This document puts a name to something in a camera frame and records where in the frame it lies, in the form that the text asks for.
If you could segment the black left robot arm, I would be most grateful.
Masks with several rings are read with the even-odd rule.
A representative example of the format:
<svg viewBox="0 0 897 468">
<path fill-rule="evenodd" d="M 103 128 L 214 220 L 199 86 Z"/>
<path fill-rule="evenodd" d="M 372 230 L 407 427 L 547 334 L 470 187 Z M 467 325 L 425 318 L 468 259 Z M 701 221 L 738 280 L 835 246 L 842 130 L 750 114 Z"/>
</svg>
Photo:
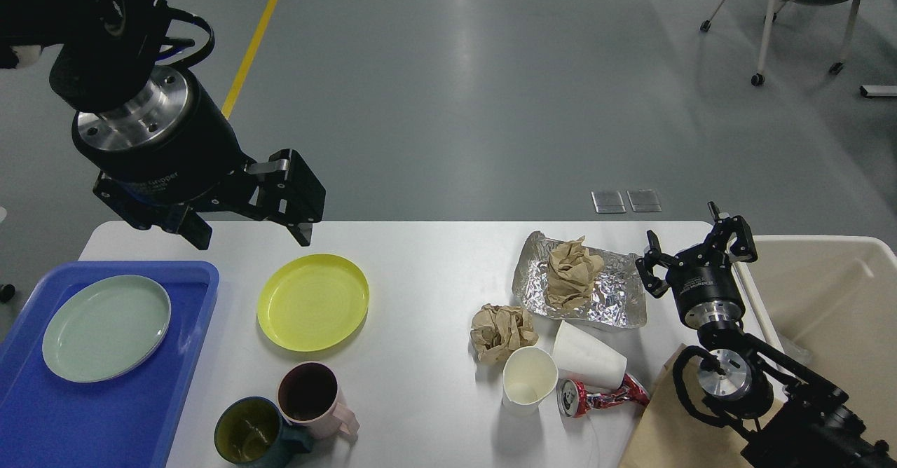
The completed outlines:
<svg viewBox="0 0 897 468">
<path fill-rule="evenodd" d="M 132 228 L 210 245 L 204 213 L 285 226 L 302 247 L 326 189 L 294 149 L 250 158 L 191 68 L 215 46 L 202 17 L 166 0 L 2 0 L 2 67 L 61 46 L 49 76 L 76 110 L 74 146 L 99 168 L 93 193 Z"/>
</svg>

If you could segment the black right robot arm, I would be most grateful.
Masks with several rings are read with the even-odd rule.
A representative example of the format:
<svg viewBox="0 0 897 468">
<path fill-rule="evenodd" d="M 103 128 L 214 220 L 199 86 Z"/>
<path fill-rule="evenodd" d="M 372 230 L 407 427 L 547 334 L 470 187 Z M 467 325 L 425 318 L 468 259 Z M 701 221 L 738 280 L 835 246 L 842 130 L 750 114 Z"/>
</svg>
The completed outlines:
<svg viewBox="0 0 897 468">
<path fill-rule="evenodd" d="M 893 467 L 886 441 L 863 439 L 865 424 L 842 388 L 744 331 L 732 267 L 757 261 L 752 229 L 714 202 L 708 208 L 713 226 L 704 241 L 667 254 L 649 230 L 636 260 L 644 289 L 654 298 L 671 292 L 679 320 L 697 333 L 671 372 L 686 413 L 736 431 L 753 467 Z"/>
</svg>

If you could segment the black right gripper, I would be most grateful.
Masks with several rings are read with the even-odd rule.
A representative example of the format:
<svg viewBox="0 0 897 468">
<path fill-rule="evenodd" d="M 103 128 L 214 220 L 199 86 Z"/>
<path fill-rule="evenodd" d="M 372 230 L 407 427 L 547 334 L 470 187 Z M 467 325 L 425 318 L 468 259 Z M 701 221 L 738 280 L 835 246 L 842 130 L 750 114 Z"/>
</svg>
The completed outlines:
<svg viewBox="0 0 897 468">
<path fill-rule="evenodd" d="M 746 308 L 732 274 L 732 263 L 755 263 L 758 250 L 752 229 L 741 216 L 721 212 L 708 202 L 713 228 L 699 247 L 685 249 L 677 257 L 663 253 L 653 230 L 646 232 L 648 246 L 636 260 L 636 269 L 644 289 L 653 298 L 662 298 L 670 289 L 681 322 L 698 329 L 708 322 L 738 322 Z M 666 279 L 654 269 L 667 269 Z"/>
</svg>

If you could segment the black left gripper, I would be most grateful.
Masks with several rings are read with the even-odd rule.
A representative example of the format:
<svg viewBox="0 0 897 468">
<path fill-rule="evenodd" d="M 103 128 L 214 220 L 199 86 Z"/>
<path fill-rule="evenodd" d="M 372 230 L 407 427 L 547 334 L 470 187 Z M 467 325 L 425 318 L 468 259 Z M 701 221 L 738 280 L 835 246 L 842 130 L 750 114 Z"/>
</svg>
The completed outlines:
<svg viewBox="0 0 897 468">
<path fill-rule="evenodd" d="M 302 247 L 322 220 L 326 189 L 294 149 L 253 163 L 188 70 L 157 66 L 122 107 L 78 111 L 76 149 L 100 168 L 94 193 L 138 229 L 160 226 L 208 250 L 200 214 L 235 212 L 285 226 Z"/>
</svg>

